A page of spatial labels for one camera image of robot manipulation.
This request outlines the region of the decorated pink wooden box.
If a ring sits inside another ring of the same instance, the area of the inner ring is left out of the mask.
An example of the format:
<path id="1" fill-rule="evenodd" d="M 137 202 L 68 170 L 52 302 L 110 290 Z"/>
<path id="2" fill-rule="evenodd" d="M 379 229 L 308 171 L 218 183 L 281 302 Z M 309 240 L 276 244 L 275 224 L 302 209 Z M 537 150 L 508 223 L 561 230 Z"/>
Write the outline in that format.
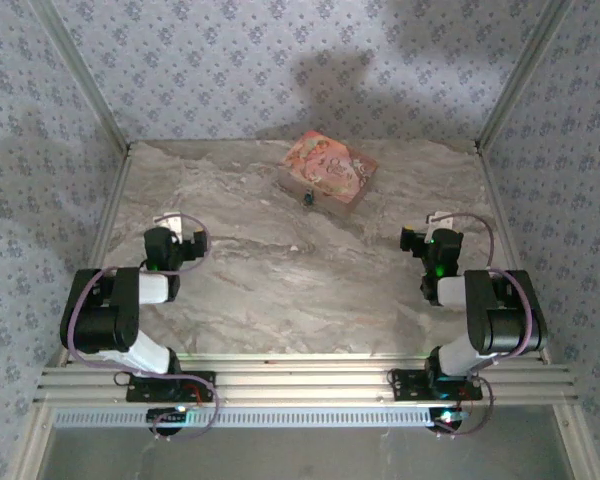
<path id="1" fill-rule="evenodd" d="M 301 202 L 305 192 L 312 190 L 315 207 L 346 217 L 366 195 L 377 170 L 372 157 L 309 131 L 279 164 L 278 182 Z"/>

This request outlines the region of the aluminium side rail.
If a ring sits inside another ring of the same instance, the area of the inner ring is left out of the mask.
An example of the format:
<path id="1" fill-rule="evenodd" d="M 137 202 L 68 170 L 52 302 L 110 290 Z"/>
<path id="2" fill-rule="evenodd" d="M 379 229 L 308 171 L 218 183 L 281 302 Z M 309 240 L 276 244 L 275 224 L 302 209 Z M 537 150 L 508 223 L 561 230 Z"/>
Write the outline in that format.
<path id="1" fill-rule="evenodd" d="M 88 264 L 75 273 L 69 290 L 59 329 L 69 358 L 127 351 L 138 335 L 138 269 L 104 265 L 130 164 L 126 154 L 114 175 Z"/>
<path id="2" fill-rule="evenodd" d="M 481 170 L 485 192 L 488 197 L 492 215 L 496 224 L 496 231 L 500 243 L 500 246 L 497 247 L 498 255 L 503 257 L 501 270 L 522 269 L 523 266 L 521 265 L 521 257 L 513 239 L 504 205 L 488 159 L 478 152 L 476 162 Z"/>

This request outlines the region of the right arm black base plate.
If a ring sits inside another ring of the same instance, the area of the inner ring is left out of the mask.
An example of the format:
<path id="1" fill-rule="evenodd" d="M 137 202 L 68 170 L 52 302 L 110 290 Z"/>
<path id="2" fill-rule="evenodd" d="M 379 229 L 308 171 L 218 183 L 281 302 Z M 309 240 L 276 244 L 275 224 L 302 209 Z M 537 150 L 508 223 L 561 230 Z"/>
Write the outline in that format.
<path id="1" fill-rule="evenodd" d="M 392 369 L 387 379 L 395 401 L 481 400 L 480 385 L 466 377 L 435 377 L 425 370 Z"/>

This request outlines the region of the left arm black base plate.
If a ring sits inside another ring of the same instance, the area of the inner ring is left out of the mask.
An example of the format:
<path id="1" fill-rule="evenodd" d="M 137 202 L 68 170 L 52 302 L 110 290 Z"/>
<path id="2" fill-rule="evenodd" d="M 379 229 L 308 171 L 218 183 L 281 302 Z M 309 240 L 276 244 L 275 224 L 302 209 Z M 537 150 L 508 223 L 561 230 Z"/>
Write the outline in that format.
<path id="1" fill-rule="evenodd" d="M 127 385 L 126 400 L 131 403 L 210 403 L 213 393 L 209 388 L 194 381 L 191 376 L 216 384 L 214 371 L 185 371 L 185 379 L 157 379 L 131 376 Z"/>

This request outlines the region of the horizontal aluminium mounting rail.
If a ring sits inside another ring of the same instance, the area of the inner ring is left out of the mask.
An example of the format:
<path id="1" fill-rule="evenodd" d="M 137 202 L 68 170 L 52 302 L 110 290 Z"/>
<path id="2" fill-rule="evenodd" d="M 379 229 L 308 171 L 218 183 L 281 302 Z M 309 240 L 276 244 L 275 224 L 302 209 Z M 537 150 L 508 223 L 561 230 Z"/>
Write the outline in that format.
<path id="1" fill-rule="evenodd" d="M 216 373 L 228 407 L 381 407 L 393 401 L 392 369 L 420 369 L 421 356 L 399 354 L 182 354 L 185 370 Z M 504 360 L 483 371 L 499 405 L 577 402 L 575 380 L 565 365 L 538 354 Z M 114 372 L 68 360 L 47 367 L 34 394 L 55 406 L 119 406 L 126 390 Z"/>

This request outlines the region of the aluminium corner post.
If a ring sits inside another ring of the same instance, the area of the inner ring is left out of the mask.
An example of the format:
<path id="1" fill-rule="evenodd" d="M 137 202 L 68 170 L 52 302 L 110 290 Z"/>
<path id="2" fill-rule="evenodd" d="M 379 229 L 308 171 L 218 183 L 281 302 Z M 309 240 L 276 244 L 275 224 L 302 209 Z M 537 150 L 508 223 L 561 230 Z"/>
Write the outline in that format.
<path id="1" fill-rule="evenodd" d="M 504 126 L 573 2 L 574 0 L 546 0 L 535 27 L 524 43 L 519 59 L 475 140 L 476 152 L 480 156 L 488 151 Z"/>
<path id="2" fill-rule="evenodd" d="M 62 57 L 114 150 L 125 157 L 128 144 L 78 47 L 52 0 L 27 0 Z"/>

